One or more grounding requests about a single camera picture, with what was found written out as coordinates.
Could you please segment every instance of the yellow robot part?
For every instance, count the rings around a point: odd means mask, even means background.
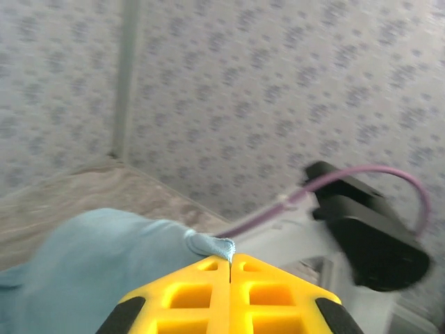
[[[97,334],[362,334],[333,293],[253,257],[217,256],[127,294]]]

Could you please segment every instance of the patterned wallpaper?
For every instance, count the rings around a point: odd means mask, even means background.
[[[143,1],[131,162],[238,218],[315,159],[389,164],[430,189],[437,262],[404,293],[436,323],[445,301],[445,1]],[[406,218],[409,186],[365,175]]]
[[[0,1],[0,196],[111,149],[119,0]]]

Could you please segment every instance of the blue fabric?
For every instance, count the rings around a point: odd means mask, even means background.
[[[54,230],[26,264],[0,272],[1,334],[90,334],[129,291],[233,241],[173,221],[99,209]]]

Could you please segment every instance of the cable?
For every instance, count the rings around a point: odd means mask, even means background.
[[[295,193],[292,193],[288,197],[288,203],[289,204],[296,204],[297,202],[300,202],[303,200],[307,193],[313,193],[320,188],[323,188],[324,186],[327,186],[330,183],[333,183],[335,181],[338,181],[346,176],[358,174],[358,173],[385,173],[385,174],[391,174],[394,176],[397,176],[401,179],[404,179],[408,181],[410,184],[414,186],[414,188],[417,190],[417,193],[421,200],[421,210],[419,213],[419,220],[417,223],[417,226],[415,228],[415,235],[417,238],[419,238],[425,228],[428,226],[428,217],[430,215],[430,200],[428,196],[428,192],[423,187],[422,183],[415,178],[414,176],[410,175],[409,173],[406,173],[402,170],[388,167],[388,166],[381,166],[381,165],[363,165],[363,166],[356,166],[351,168],[346,168],[343,170],[338,170],[332,173],[329,173],[327,175],[323,175],[320,177],[317,177],[315,180],[311,181],[310,183],[306,184],[303,188],[299,189]],[[218,238],[233,238],[236,237],[244,232],[247,232],[248,230],[257,227],[258,225],[261,225],[278,214],[281,214],[286,210],[286,205],[283,203],[277,204],[274,207],[270,208],[266,212],[259,214],[258,216],[255,216],[251,218],[249,221],[236,226],[234,228],[230,228],[224,232],[218,233],[216,237]]]

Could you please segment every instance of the black rubber edge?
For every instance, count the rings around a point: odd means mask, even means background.
[[[134,297],[118,304],[96,334],[128,334],[144,304],[143,297]]]
[[[315,300],[332,334],[364,334],[344,306],[327,298]]]

